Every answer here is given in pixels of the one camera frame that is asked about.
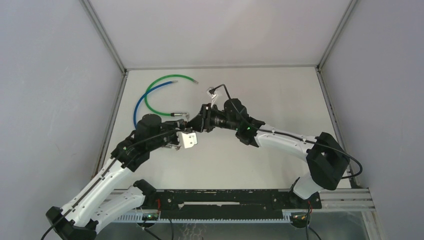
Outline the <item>blue cable lock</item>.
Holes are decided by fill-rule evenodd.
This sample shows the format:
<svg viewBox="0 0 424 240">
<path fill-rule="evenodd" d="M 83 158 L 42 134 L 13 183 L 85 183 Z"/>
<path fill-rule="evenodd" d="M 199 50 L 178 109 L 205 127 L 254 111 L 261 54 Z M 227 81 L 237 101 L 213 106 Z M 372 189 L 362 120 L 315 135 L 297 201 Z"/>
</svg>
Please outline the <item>blue cable lock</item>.
<svg viewBox="0 0 424 240">
<path fill-rule="evenodd" d="M 172 85 L 172 84 L 174 84 L 174 83 L 177 83 L 177 81 L 167 81 L 167 82 L 165 82 L 165 83 L 161 83 L 161 84 L 159 84 L 159 85 L 157 85 L 157 86 L 154 86 L 154 87 L 152 87 L 152 88 L 150 88 L 149 90 L 146 90 L 145 91 L 145 93 L 139 98 L 139 100 L 137 101 L 137 103 L 135 104 L 135 107 L 134 107 L 134 111 L 133 111 L 133 115 L 132 115 L 132 123 L 133 123 L 133 126 L 134 126 L 134 128 L 136 128 L 137 127 L 137 114 L 138 114 L 138 109 L 139 109 L 139 107 L 140 107 L 140 104 L 141 104 L 141 102 L 152 92 L 152 91 L 155 91 L 155 90 L 157 90 L 157 89 L 159 89 L 159 88 L 162 88 L 162 87 L 164 87 L 164 86 L 167 86 L 167 85 Z"/>
</svg>

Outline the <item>blue lock keys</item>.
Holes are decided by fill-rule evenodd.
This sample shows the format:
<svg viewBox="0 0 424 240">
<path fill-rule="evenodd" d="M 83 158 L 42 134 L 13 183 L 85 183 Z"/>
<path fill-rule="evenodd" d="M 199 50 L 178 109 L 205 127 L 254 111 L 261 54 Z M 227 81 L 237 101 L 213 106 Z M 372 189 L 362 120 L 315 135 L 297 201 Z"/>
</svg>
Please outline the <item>blue lock keys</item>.
<svg viewBox="0 0 424 240">
<path fill-rule="evenodd" d="M 180 144 L 168 143 L 164 147 L 168 149 L 175 149 L 176 151 L 178 151 L 181 149 L 182 146 Z"/>
</svg>

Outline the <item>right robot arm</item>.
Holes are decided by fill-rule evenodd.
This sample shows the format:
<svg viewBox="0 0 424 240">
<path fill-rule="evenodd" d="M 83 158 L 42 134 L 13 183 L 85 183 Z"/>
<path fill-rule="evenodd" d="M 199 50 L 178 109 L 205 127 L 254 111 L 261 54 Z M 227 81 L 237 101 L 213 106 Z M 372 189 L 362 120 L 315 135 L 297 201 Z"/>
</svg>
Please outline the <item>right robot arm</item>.
<svg viewBox="0 0 424 240">
<path fill-rule="evenodd" d="M 290 188 L 289 203 L 295 208 L 302 208 L 309 197 L 321 190 L 335 190 L 350 163 L 331 134 L 309 136 L 276 129 L 251 117 L 237 98 L 227 100 L 222 110 L 215 104 L 203 104 L 186 126 L 199 133 L 215 128 L 233 130 L 236 138 L 247 146 L 276 148 L 304 161 L 308 173 Z"/>
</svg>

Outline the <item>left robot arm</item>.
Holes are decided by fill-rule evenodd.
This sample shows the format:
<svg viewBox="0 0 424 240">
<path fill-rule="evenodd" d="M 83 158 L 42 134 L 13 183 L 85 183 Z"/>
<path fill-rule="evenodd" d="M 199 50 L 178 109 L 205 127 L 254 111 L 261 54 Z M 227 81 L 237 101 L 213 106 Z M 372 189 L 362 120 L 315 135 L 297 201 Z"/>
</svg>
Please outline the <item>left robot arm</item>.
<svg viewBox="0 0 424 240">
<path fill-rule="evenodd" d="M 157 196 L 148 189 L 130 186 L 120 196 L 105 199 L 150 158 L 150 153 L 167 145 L 191 148 L 197 135 L 183 119 L 163 122 L 156 114 L 146 114 L 135 129 L 112 151 L 95 177 L 68 203 L 51 207 L 46 217 L 63 240 L 93 240 L 108 224 L 131 209 L 153 207 Z"/>
</svg>

